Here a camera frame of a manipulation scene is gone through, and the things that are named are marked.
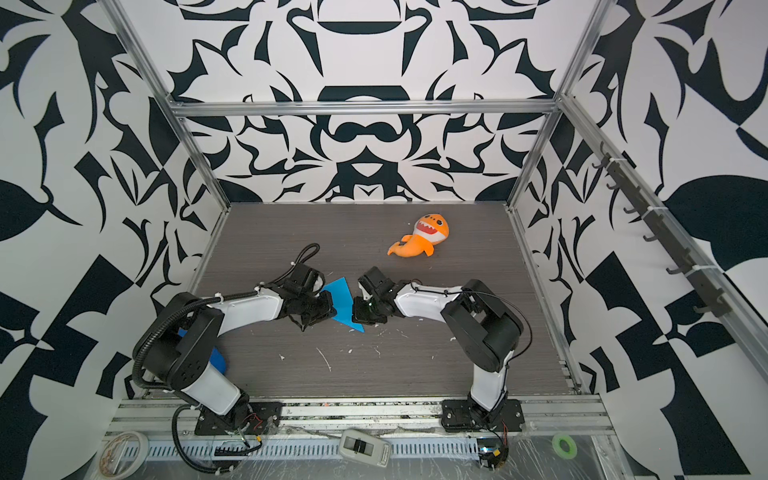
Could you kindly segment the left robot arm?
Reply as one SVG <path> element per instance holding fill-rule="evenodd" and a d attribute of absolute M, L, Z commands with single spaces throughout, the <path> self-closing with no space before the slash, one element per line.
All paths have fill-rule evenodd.
<path fill-rule="evenodd" d="M 218 338 L 284 318 L 304 332 L 335 316 L 324 274 L 308 265 L 319 251 L 319 244 L 308 244 L 284 273 L 243 293 L 175 295 L 137 341 L 132 381 L 145 390 L 169 391 L 232 425 L 242 423 L 250 414 L 249 397 L 213 366 Z"/>

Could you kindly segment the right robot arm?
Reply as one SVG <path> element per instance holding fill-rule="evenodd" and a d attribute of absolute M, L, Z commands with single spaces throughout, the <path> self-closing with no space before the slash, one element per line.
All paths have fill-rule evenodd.
<path fill-rule="evenodd" d="M 509 366 L 526 326 L 514 305 L 478 279 L 455 287 L 426 286 L 415 280 L 396 282 L 372 267 L 359 277 L 358 286 L 354 322 L 373 325 L 399 317 L 444 323 L 473 364 L 471 407 L 484 415 L 501 410 Z"/>

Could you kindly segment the green tape roll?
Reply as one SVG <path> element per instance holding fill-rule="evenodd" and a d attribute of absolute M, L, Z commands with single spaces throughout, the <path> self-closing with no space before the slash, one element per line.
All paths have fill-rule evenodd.
<path fill-rule="evenodd" d="M 564 460 L 573 460 L 578 455 L 578 445 L 575 439 L 568 434 L 555 434 L 552 437 L 551 445 L 554 453 Z"/>

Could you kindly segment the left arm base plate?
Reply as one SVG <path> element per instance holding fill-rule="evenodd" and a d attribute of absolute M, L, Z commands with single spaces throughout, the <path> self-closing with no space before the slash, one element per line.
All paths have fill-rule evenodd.
<path fill-rule="evenodd" d="M 250 402 L 248 405 L 240 402 L 226 415 L 217 415 L 202 407 L 194 433 L 197 436 L 238 432 L 245 435 L 265 434 L 270 428 L 279 426 L 283 406 L 281 402 Z"/>

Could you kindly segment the small black electronics board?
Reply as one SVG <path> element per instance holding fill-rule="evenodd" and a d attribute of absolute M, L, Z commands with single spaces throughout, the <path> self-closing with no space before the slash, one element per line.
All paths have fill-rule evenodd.
<path fill-rule="evenodd" d="M 478 464 L 480 467 L 489 470 L 501 469 L 509 454 L 508 446 L 498 438 L 479 438 L 478 446 Z"/>

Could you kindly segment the blue square paper sheet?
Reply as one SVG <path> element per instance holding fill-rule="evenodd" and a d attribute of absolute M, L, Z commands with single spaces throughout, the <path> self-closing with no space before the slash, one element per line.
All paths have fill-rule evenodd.
<path fill-rule="evenodd" d="M 332 281 L 322 289 L 323 292 L 328 292 L 331 295 L 333 308 L 336 314 L 332 317 L 333 320 L 349 327 L 353 331 L 363 333 L 364 327 L 353 321 L 353 297 L 348 285 L 347 280 L 342 277 L 338 280 Z"/>

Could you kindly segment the orange shark plush toy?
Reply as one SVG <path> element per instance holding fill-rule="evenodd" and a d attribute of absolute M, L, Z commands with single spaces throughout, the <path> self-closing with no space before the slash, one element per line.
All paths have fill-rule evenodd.
<path fill-rule="evenodd" d="M 449 235 L 449 224 L 441 214 L 426 214 L 414 223 L 411 234 L 403 236 L 389 247 L 387 255 L 414 258 L 424 254 L 431 257 L 435 247 L 447 240 Z"/>

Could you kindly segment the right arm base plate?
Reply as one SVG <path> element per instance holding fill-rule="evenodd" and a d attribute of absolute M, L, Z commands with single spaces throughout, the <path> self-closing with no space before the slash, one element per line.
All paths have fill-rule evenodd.
<path fill-rule="evenodd" d="M 446 399 L 440 406 L 440 425 L 449 433 L 521 432 L 525 424 L 522 406 L 517 399 L 505 398 L 493 410 L 485 410 L 472 399 Z"/>

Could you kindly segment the grey switch box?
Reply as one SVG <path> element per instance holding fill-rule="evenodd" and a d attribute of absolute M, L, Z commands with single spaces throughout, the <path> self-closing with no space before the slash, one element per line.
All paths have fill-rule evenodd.
<path fill-rule="evenodd" d="M 341 435 L 339 454 L 346 460 L 385 468 L 392 455 L 392 445 L 362 431 L 348 429 Z"/>

